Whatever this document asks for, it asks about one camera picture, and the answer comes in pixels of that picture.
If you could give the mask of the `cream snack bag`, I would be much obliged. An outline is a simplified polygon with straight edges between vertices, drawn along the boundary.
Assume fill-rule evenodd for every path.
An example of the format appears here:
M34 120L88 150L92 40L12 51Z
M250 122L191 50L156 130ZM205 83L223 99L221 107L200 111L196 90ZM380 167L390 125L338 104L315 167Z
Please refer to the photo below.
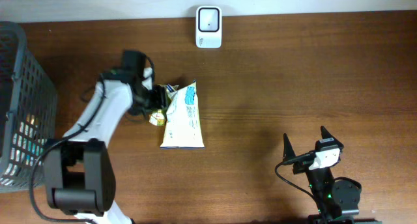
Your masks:
M204 148L196 82L170 92L168 97L171 103L166 110L165 132L160 148Z

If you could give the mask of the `green snack stick packet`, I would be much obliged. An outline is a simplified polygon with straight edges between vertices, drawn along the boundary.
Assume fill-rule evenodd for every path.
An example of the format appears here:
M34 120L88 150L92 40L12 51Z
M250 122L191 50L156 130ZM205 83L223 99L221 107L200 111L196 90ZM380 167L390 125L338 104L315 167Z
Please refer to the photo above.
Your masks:
M170 84L161 84L161 87L165 88L167 96L167 107L165 109L158 109L152 112L149 116L149 122L155 126L164 126L167 120L167 109L176 95L179 86Z

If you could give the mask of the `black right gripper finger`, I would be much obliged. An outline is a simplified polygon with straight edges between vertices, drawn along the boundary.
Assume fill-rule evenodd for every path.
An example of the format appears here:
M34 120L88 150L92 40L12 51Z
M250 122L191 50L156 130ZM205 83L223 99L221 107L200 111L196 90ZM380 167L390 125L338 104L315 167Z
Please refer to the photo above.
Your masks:
M321 126L321 136L323 140L332 138L338 148L344 148L343 143L336 139L324 126Z
M286 133L283 134L283 160L290 160L294 158L295 152L293 150L292 144Z

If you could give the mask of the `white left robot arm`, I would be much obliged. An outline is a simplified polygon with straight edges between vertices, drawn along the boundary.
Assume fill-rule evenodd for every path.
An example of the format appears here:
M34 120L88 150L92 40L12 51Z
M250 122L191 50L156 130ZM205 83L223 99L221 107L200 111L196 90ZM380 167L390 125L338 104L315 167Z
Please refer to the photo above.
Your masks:
M67 217L60 223L133 223L115 202L110 139L125 114L148 116L168 107L165 88L154 84L154 63L125 50L121 65L100 74L94 94L62 139L49 139L42 162L46 200Z

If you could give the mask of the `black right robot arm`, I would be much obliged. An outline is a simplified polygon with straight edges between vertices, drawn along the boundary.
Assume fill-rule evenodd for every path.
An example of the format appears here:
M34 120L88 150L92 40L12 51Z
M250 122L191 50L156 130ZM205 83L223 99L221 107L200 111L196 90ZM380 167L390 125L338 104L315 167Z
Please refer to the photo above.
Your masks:
M283 161L276 168L291 165L295 175L304 173L307 176L309 191L285 178L282 180L315 202L318 214L308 216L308 223L354 223L353 217L359 214L362 185L350 178L333 177L331 168L340 162L344 145L324 126L321 126L321 136L313 150L297 156L284 134Z

